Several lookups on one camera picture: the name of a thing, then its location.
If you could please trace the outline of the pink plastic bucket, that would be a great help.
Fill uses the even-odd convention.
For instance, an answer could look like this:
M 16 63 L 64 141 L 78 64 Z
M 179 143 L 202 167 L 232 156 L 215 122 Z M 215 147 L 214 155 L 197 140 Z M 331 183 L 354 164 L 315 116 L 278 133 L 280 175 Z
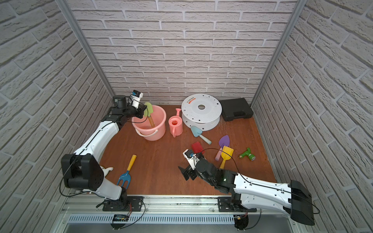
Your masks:
M 153 105 L 153 113 L 151 119 L 154 122 L 154 127 L 151 126 L 149 119 L 133 117 L 131 121 L 136 133 L 147 141 L 157 141 L 161 139 L 166 132 L 166 111 L 158 106 Z

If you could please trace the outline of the green shovel wooden handle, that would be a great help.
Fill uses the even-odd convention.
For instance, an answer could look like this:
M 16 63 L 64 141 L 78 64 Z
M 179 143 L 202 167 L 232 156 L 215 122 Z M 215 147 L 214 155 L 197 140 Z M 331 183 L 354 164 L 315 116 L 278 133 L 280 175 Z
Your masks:
M 151 114 L 153 113 L 153 106 L 150 102 L 145 102 L 144 105 L 146 106 L 146 110 L 144 111 L 144 116 L 149 120 L 150 126 L 154 128 L 155 123 L 151 117 Z

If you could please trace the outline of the red shovel wooden handle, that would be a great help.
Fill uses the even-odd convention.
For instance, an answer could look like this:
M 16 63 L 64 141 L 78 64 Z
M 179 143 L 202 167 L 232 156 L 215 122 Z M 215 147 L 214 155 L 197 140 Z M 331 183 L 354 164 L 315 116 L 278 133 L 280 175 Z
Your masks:
M 203 153 L 204 151 L 204 148 L 202 147 L 201 143 L 200 142 L 195 142 L 191 145 L 192 147 L 192 150 L 194 153 Z

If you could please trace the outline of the teal trowel light handle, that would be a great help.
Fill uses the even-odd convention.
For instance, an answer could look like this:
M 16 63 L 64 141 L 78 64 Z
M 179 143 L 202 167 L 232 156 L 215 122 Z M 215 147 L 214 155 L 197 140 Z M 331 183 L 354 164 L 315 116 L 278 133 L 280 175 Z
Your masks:
M 191 126 L 190 129 L 191 129 L 191 131 L 192 131 L 192 133 L 193 133 L 193 135 L 194 135 L 195 137 L 200 137 L 203 141 L 205 141 L 205 142 L 206 142 L 207 144 L 209 144 L 209 145 L 212 144 L 212 142 L 211 142 L 209 139 L 207 139 L 206 137 L 204 137 L 204 136 L 202 135 L 203 131 L 202 131 L 201 129 L 199 129 L 199 128 L 196 127 L 196 126 Z

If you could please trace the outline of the yellow scoop blue tip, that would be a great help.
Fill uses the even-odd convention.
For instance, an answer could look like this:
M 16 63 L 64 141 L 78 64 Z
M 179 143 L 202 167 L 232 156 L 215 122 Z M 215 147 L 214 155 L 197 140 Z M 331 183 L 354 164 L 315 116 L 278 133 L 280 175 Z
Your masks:
M 231 159 L 233 152 L 234 152 L 233 148 L 230 148 L 228 146 L 223 147 L 222 152 L 221 152 L 222 163 L 220 165 L 220 169 L 224 169 L 226 161 Z

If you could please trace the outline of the purple scoop pink handle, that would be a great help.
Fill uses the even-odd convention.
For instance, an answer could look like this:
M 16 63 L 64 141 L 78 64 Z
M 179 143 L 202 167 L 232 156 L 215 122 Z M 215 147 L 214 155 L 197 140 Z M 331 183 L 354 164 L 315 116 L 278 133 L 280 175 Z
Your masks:
M 230 145 L 230 138 L 229 138 L 228 135 L 223 136 L 223 137 L 219 140 L 219 146 L 220 146 L 220 149 L 218 150 L 218 152 L 217 152 L 217 154 L 216 154 L 216 156 L 215 156 L 215 160 L 216 160 L 216 161 L 219 161 L 224 146 L 229 147 L 229 145 Z

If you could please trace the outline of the pink watering can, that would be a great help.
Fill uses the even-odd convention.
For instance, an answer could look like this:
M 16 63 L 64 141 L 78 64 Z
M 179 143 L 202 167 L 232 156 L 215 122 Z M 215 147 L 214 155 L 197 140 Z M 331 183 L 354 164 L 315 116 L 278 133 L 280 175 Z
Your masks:
M 170 117 L 168 123 L 170 132 L 174 138 L 180 136 L 183 133 L 183 120 L 181 118 L 181 109 L 176 108 L 176 115 Z

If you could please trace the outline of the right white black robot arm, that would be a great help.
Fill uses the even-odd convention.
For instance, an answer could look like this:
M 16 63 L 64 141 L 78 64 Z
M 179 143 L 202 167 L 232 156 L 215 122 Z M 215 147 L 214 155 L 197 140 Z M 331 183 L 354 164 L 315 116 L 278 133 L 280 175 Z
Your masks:
M 180 168 L 185 180 L 201 178 L 216 190 L 231 194 L 231 207 L 244 212 L 249 209 L 272 209 L 288 214 L 298 223 L 315 225 L 312 195 L 299 181 L 271 183 L 240 173 L 218 169 L 204 158 L 189 158 L 189 165 Z

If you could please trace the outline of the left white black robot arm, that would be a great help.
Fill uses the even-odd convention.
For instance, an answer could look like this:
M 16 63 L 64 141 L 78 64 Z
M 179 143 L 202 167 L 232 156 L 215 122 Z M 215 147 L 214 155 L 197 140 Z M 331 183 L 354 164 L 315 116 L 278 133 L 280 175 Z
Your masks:
M 107 180 L 99 161 L 103 152 L 123 125 L 133 117 L 142 118 L 146 105 L 140 100 L 143 93 L 134 90 L 129 97 L 116 95 L 112 107 L 101 120 L 93 135 L 74 153 L 61 159 L 63 179 L 67 188 L 83 193 L 92 192 L 103 197 L 105 202 L 128 205 L 126 189 Z

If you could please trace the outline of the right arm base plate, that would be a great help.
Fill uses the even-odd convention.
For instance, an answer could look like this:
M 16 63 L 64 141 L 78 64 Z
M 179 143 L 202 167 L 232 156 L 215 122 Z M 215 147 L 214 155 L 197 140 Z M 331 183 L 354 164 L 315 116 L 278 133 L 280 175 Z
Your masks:
M 242 212 L 254 213 L 256 208 L 246 208 L 242 206 L 240 200 L 232 199 L 232 197 L 217 197 L 219 212 Z

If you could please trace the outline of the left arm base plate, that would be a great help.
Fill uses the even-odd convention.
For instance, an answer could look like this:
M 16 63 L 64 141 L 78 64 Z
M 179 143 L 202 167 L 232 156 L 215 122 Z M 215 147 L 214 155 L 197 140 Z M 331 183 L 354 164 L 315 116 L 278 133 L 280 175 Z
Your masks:
M 140 212 L 143 207 L 143 196 L 127 196 L 124 200 L 105 200 L 103 211 L 107 212 Z

